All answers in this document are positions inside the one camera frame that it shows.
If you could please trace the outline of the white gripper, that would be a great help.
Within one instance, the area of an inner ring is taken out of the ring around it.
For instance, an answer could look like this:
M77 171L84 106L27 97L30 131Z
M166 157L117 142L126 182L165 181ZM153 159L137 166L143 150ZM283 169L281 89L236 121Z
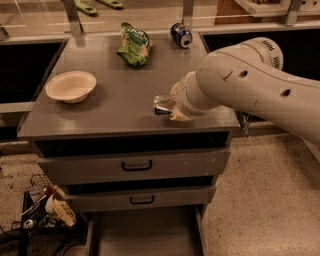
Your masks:
M208 98L199 88L196 75L187 74L174 84L169 95L174 106L170 114L171 121L190 121L190 117L209 114L219 104Z

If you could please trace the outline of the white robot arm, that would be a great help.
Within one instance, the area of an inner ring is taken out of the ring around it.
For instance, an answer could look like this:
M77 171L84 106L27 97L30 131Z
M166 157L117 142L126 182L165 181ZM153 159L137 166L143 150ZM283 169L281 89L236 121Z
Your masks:
M188 121L223 105L320 146L320 82L282 70L279 46L265 37L209 53L170 91L170 118Z

